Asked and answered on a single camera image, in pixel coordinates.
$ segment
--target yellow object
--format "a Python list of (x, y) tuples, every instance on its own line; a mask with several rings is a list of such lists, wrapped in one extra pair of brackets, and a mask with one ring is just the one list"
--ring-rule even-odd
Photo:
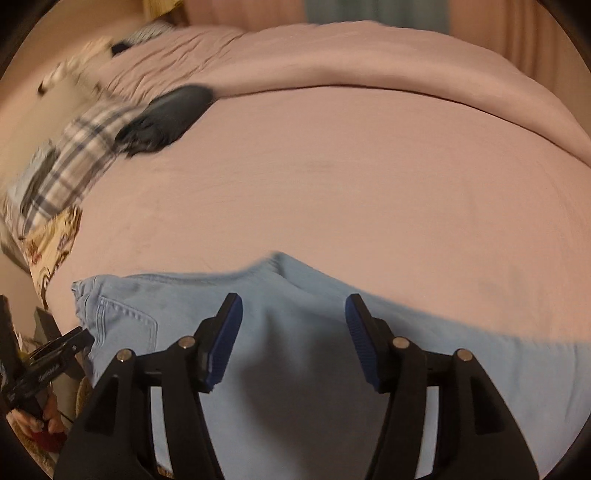
[(72, 250), (81, 215), (78, 205), (68, 207), (45, 225), (31, 231), (22, 242), (35, 290), (45, 308), (47, 285)]
[(146, 20), (151, 22), (174, 10), (182, 3), (183, 0), (144, 0), (144, 15)]

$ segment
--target striped cloth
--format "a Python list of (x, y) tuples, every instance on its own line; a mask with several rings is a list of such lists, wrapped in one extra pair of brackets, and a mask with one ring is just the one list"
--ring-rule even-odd
[(80, 204), (115, 160), (117, 133), (142, 110), (130, 103), (102, 100), (72, 121), (57, 142), (58, 159), (30, 204), (20, 212), (13, 206), (9, 216), (13, 235), (22, 239), (69, 206)]

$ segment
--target blue jeans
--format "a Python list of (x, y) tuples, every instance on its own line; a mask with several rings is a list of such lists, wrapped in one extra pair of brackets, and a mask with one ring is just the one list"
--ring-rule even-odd
[[(243, 300), (223, 382), (202, 395), (227, 478), (358, 480), (387, 406), (365, 382), (345, 323), (358, 292), (284, 254), (233, 274), (100, 275), (74, 283), (77, 315), (95, 337), (92, 384), (122, 348), (160, 351), (213, 316), (228, 292)], [(591, 348), (494, 335), (362, 293), (396, 335), (440, 353), (472, 350), (524, 432), (541, 474), (562, 457), (591, 411)], [(170, 469), (161, 397), (152, 394), (157, 459)], [(419, 474), (434, 455), (436, 395), (428, 398)]]

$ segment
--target metal screw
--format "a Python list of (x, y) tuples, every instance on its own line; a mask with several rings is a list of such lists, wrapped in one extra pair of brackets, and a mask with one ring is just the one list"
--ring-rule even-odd
[(119, 362), (126, 362), (127, 360), (131, 359), (133, 355), (134, 353), (131, 350), (124, 348), (123, 350), (119, 350), (117, 352), (117, 360), (119, 360)]
[(466, 350), (465, 348), (460, 348), (457, 351), (457, 357), (463, 362), (469, 362), (474, 358), (472, 352), (470, 350)]
[(392, 345), (394, 345), (396, 348), (404, 350), (410, 346), (410, 342), (408, 341), (408, 338), (395, 337), (394, 340), (392, 340)]
[(191, 348), (193, 345), (195, 345), (195, 338), (191, 336), (183, 337), (178, 341), (178, 345), (180, 348)]

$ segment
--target mattress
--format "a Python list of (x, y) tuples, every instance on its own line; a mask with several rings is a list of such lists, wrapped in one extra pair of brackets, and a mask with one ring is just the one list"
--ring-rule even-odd
[(488, 332), (591, 342), (591, 141), (560, 101), (444, 35), (305, 28), (193, 27), (103, 67), (138, 102), (190, 82), (219, 100), (162, 152), (119, 158), (83, 202), (47, 290), (60, 329), (78, 323), (74, 281), (282, 251)]

